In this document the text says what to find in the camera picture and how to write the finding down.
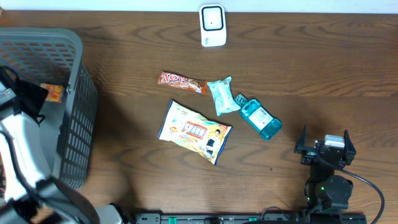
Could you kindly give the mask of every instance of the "blue bottle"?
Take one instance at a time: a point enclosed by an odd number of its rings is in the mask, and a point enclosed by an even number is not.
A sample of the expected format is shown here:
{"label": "blue bottle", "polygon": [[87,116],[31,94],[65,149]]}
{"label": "blue bottle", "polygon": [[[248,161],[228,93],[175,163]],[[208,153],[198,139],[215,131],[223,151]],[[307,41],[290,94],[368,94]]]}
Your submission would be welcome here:
{"label": "blue bottle", "polygon": [[243,119],[248,121],[264,140],[271,140],[282,129],[282,122],[263,108],[258,100],[248,101],[246,97],[239,94],[235,97],[235,102],[241,107],[240,114]]}

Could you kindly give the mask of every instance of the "white snack package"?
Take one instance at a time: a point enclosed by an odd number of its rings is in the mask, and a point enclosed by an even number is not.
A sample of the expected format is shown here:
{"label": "white snack package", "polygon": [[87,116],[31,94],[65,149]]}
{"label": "white snack package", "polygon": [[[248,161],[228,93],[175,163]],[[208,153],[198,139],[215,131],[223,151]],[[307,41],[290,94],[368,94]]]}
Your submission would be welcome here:
{"label": "white snack package", "polygon": [[241,109],[232,97],[231,88],[229,87],[231,80],[232,78],[228,77],[224,80],[207,83],[210,87],[211,94],[213,94],[217,116],[222,113],[229,113]]}

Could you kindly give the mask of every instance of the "wood grain surface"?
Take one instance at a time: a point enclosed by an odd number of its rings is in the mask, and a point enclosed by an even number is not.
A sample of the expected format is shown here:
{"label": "wood grain surface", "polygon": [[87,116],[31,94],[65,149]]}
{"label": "wood grain surface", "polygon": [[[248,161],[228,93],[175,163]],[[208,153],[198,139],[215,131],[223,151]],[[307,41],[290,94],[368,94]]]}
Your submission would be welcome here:
{"label": "wood grain surface", "polygon": [[[91,171],[80,192],[95,206],[165,213],[262,212],[306,206],[309,166],[294,144],[348,129],[357,155],[346,170],[386,197],[380,223],[398,223],[398,16],[228,13],[225,46],[205,49],[197,13],[5,11],[0,26],[64,27],[84,45],[99,90]],[[233,95],[257,98],[284,124],[270,142],[238,112],[217,117],[209,92],[158,85],[162,70],[232,76]],[[169,101],[234,126],[213,166],[157,139]],[[378,194],[354,182],[350,212],[370,222]]]}

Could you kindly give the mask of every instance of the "snack bag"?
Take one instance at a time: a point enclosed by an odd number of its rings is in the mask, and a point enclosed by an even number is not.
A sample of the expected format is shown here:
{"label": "snack bag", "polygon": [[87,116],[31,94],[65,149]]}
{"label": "snack bag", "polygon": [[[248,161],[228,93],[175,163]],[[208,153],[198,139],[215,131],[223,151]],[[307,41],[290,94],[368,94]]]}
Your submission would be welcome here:
{"label": "snack bag", "polygon": [[49,91],[45,100],[56,103],[62,103],[63,91],[64,91],[63,86],[42,83],[40,84],[40,87],[45,88],[46,90]]}
{"label": "snack bag", "polygon": [[207,88],[207,81],[205,80],[196,80],[169,72],[162,72],[157,83],[195,91],[203,95],[206,94]]}
{"label": "snack bag", "polygon": [[159,139],[195,151],[216,165],[232,129],[171,100]]}
{"label": "snack bag", "polygon": [[232,97],[231,88],[229,87],[231,80],[232,78],[228,77],[224,80],[207,83],[213,94],[217,116],[222,113],[229,113],[241,109]]}

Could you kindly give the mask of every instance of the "basket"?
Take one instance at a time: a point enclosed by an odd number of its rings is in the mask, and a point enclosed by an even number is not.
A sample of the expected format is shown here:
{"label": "basket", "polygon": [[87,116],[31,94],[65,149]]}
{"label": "basket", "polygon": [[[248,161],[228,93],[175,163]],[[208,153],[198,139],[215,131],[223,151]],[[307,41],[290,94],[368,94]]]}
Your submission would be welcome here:
{"label": "basket", "polygon": [[98,105],[82,52],[79,36],[67,29],[0,28],[0,65],[36,85],[66,89],[62,103],[46,101],[40,110],[40,142],[53,176],[73,189],[86,180]]}

